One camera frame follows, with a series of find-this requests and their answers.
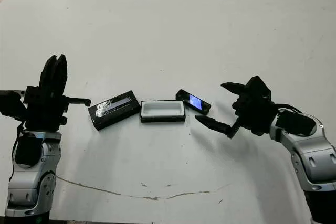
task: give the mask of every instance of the white table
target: white table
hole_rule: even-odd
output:
[[[336,0],[4,0],[0,8],[0,89],[38,85],[47,58],[63,53],[65,95],[97,104],[129,90],[139,101],[174,99],[184,88],[212,104],[211,117],[233,123],[237,97],[219,85],[260,75],[274,101],[315,115],[336,144]],[[57,175],[83,186],[59,179],[51,218],[309,222],[281,144],[246,130],[229,140],[186,114],[184,124],[135,115],[97,132],[87,109],[71,105]],[[0,209],[17,124],[0,116]]]

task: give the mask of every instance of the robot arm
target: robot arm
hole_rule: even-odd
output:
[[[52,56],[41,73],[39,86],[28,86],[26,91],[0,91],[0,112],[21,121],[12,151],[13,173],[8,185],[6,224],[49,221],[56,167],[61,157],[61,134],[57,130],[67,122],[63,113],[70,103],[86,106],[91,103],[88,99],[64,96],[66,81],[65,56],[58,59]]]
[[[281,143],[291,161],[312,214],[312,223],[334,223],[336,209],[336,151],[324,134],[323,124],[287,104],[271,101],[270,90],[258,77],[246,85],[223,83],[239,95],[233,104],[237,121],[231,127],[206,116],[195,116],[208,128],[234,137],[240,127]]]

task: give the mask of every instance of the display screen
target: display screen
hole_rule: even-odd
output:
[[[184,91],[183,89],[180,89],[178,93],[176,94],[176,99],[183,101],[187,106],[192,107],[194,110],[202,113],[203,115],[206,115],[211,105],[200,98]]]
[[[196,108],[201,110],[202,109],[202,101],[199,98],[193,96],[192,94],[189,94],[189,96],[190,96],[189,97],[189,103],[192,106],[195,106]]]
[[[131,101],[132,101],[131,98],[126,97],[116,102],[113,102],[112,99],[110,99],[105,102],[99,103],[97,105],[96,117],[101,118],[102,116],[107,115],[116,109],[119,109],[125,105],[130,104]]]

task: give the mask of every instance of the black device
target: black device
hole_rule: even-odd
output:
[[[180,89],[176,94],[176,99],[183,101],[187,106],[199,113],[206,115],[209,113],[211,105],[200,98],[188,93],[187,91]]]
[[[101,130],[140,111],[133,91],[113,97],[88,108],[93,125]]]

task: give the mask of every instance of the black case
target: black case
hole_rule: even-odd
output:
[[[104,111],[103,112],[104,115],[102,115],[101,117],[97,116],[96,112],[99,111],[100,107],[106,109],[108,108],[107,106],[113,105],[114,103],[127,98],[130,99],[130,101],[128,101],[127,103],[117,106],[115,108],[111,108],[107,111]],[[88,110],[94,127],[99,131],[113,123],[117,123],[125,118],[128,118],[129,116],[139,113],[140,105],[137,99],[135,98],[133,91],[128,91],[117,97],[96,104],[88,108]]]

